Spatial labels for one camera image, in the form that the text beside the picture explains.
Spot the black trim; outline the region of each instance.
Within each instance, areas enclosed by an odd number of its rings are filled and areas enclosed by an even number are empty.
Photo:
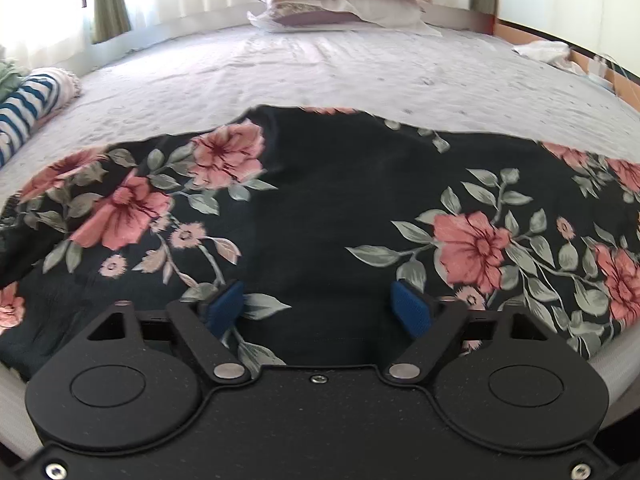
[[[557,36],[547,34],[546,32],[542,32],[541,30],[536,30],[535,28],[526,27],[525,25],[521,25],[519,23],[507,22],[506,20],[498,20],[498,22],[501,25],[506,25],[507,27],[511,27],[511,28],[517,28],[518,30],[521,30],[523,32],[528,32],[529,34],[533,34],[535,36],[539,36],[540,38],[544,38],[545,40],[563,41],[564,43],[569,45],[569,47],[571,47],[571,50],[575,50],[578,54],[582,54],[583,56],[590,57],[591,59],[593,59],[596,56],[596,54],[591,50],[587,50],[586,48],[581,47],[580,45],[571,43],[571,41],[567,41],[567,40],[564,40],[563,38],[558,38]],[[607,61],[607,66],[610,69],[615,70],[622,77],[628,76],[630,81],[633,81],[637,85],[640,85],[640,77],[638,77],[636,74],[634,74],[633,72],[630,72],[626,68],[623,70],[620,67],[620,65],[613,63],[608,59],[606,61]]]

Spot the white pillowcase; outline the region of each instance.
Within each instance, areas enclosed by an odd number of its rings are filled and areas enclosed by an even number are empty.
[[[276,1],[286,1],[293,4],[306,4],[333,12],[351,12],[361,20],[380,27],[414,32],[424,36],[442,36],[435,28],[422,21],[422,9],[414,0],[266,0],[267,6]],[[247,17],[256,27],[270,32],[291,32],[293,30],[358,30],[371,28],[367,23],[331,23],[305,25],[302,27],[287,27],[271,20],[261,20],[259,17],[247,13]]]

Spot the black robotic device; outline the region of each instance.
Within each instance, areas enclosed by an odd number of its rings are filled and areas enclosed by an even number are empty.
[[[0,479],[639,477],[591,443],[608,405],[600,377],[526,312],[470,312],[395,283],[392,308],[415,341],[391,365],[252,379],[218,339],[238,297],[236,282],[200,309],[112,306],[31,380],[46,445]],[[459,356],[463,339],[487,343]]]

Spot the wrinkled bed sheet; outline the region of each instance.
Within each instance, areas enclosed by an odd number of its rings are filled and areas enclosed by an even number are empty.
[[[353,107],[415,126],[501,132],[640,161],[640,114],[631,107],[470,32],[276,35],[243,26],[132,54],[82,86],[82,97],[2,170],[0,202],[80,146],[201,130],[257,104]]]

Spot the striped towel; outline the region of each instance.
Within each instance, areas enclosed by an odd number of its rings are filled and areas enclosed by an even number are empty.
[[[61,68],[34,70],[0,104],[0,168],[31,135],[79,95],[79,79]]]

